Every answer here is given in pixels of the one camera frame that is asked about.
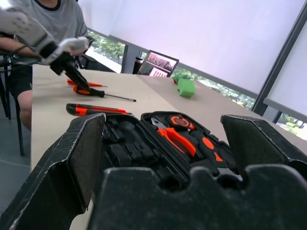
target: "table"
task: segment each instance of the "table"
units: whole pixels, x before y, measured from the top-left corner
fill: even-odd
[[[259,115],[235,104],[226,97],[196,82],[196,93],[191,99],[178,95],[177,87],[169,78],[154,78],[131,74],[117,74],[92,70],[81,73],[96,83],[107,85],[109,94],[137,99],[129,102],[114,98],[86,97],[72,91],[66,76],[57,76],[46,66],[33,68],[33,108],[31,138],[31,169],[33,169],[49,148],[68,128],[75,117],[66,112],[67,103],[92,104],[124,108],[136,118],[153,111],[180,111],[204,125],[220,140],[227,142],[220,117],[223,114],[245,115],[261,118]],[[307,142],[274,126],[292,144],[307,154]],[[86,229],[93,204],[89,211],[79,215],[71,225],[72,230]]]

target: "chair leg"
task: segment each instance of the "chair leg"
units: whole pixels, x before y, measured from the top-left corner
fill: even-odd
[[[19,139],[19,150],[20,155],[24,156],[24,142],[23,142],[23,132],[21,129],[21,121],[20,121],[20,107],[18,101],[15,101],[16,106],[16,117],[17,117],[17,127],[18,127],[18,139]]]
[[[0,78],[0,98],[1,98],[1,101],[2,101],[5,116],[9,117],[8,105],[7,105],[6,100],[5,100],[5,89],[4,89],[1,78]]]
[[[8,77],[9,77],[8,65],[5,64],[4,65],[5,97],[6,97],[6,103],[7,103],[7,108],[8,108],[8,118],[10,120],[11,119],[11,103],[10,103],[10,92],[7,88]]]

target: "computer screen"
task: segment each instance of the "computer screen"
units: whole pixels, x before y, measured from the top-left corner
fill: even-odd
[[[170,77],[179,60],[150,50],[137,74]]]

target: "roller blind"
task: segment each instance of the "roller blind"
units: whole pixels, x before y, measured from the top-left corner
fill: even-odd
[[[258,93],[304,0],[125,0],[111,35]]]
[[[268,99],[307,116],[306,24],[278,75]]]
[[[87,27],[109,36],[122,0],[79,0]]]

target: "black shorts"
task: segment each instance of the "black shorts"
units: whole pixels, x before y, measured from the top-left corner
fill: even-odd
[[[19,94],[32,90],[32,66],[13,65],[11,74],[8,77],[8,89],[17,100]]]

